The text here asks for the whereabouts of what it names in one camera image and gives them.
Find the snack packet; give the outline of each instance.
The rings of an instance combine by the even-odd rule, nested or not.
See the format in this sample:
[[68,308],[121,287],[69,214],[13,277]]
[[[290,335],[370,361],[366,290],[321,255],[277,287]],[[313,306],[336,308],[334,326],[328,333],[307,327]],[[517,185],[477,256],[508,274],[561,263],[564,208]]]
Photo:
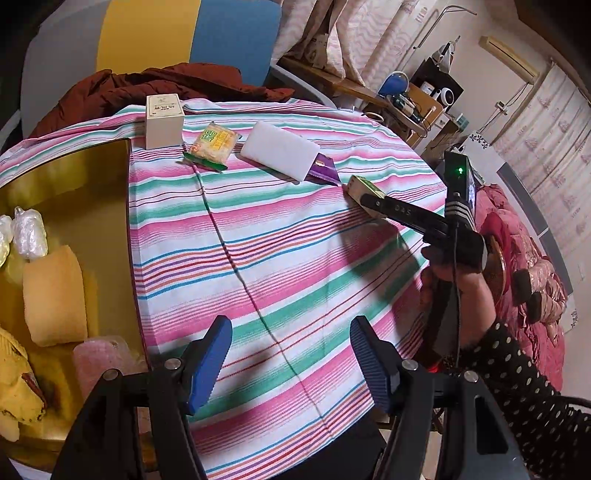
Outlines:
[[314,163],[310,167],[308,175],[312,175],[317,179],[333,183],[334,185],[341,185],[339,172],[336,170],[335,162],[332,158],[319,153],[316,155]]
[[191,145],[189,154],[225,165],[239,138],[236,132],[211,122]]

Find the air conditioner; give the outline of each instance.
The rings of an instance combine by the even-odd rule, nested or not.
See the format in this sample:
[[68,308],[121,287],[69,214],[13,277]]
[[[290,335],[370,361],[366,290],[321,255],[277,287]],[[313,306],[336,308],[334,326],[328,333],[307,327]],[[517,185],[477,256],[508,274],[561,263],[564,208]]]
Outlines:
[[534,84],[540,72],[524,59],[520,58],[510,47],[495,37],[481,37],[479,44],[487,52],[492,53],[497,59],[507,65],[525,82]]

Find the brown blanket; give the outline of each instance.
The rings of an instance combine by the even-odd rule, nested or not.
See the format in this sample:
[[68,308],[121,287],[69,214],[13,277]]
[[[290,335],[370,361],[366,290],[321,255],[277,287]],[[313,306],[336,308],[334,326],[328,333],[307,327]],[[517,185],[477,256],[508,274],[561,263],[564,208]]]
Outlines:
[[78,122],[111,116],[127,105],[145,105],[146,96],[159,93],[178,93],[181,100],[283,102],[291,97],[293,90],[245,85],[237,68],[211,63],[179,63],[127,74],[101,70],[68,90],[37,124],[31,138]]

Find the polka dot sleeve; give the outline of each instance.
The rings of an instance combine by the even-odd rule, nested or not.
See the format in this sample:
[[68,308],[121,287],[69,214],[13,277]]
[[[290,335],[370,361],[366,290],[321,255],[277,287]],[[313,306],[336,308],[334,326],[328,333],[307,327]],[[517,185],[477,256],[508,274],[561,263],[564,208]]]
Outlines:
[[584,478],[591,469],[591,414],[557,401],[557,390],[520,350],[504,324],[462,352],[463,368],[486,382],[531,472],[547,479]]

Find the box lid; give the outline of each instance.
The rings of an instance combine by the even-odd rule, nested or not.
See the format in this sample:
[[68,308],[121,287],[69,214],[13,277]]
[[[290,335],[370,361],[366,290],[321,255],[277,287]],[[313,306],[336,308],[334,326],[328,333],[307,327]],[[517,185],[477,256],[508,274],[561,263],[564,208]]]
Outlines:
[[149,118],[184,115],[181,102],[176,93],[148,95],[146,114]]

